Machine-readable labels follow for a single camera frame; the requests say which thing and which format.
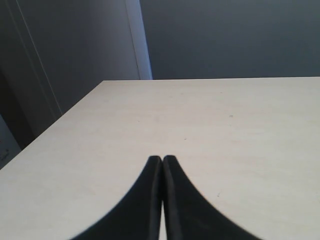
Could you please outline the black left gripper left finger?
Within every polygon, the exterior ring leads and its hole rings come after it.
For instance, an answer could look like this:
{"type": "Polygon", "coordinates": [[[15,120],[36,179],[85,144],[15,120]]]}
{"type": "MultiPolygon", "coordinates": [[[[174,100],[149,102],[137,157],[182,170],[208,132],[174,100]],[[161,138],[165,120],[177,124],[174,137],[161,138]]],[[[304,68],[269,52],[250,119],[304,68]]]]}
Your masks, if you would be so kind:
{"type": "Polygon", "coordinates": [[[163,162],[153,155],[126,195],[75,240],[158,240],[163,200],[163,162]]]}

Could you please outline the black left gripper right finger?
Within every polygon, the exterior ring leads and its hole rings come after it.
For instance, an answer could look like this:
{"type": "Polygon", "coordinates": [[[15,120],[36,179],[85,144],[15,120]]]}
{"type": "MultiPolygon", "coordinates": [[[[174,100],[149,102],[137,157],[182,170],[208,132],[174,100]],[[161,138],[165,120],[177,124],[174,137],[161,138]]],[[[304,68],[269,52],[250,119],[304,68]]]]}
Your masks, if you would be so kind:
{"type": "Polygon", "coordinates": [[[177,158],[163,167],[163,203],[168,240],[250,240],[252,234],[215,209],[189,180],[177,158]]]}

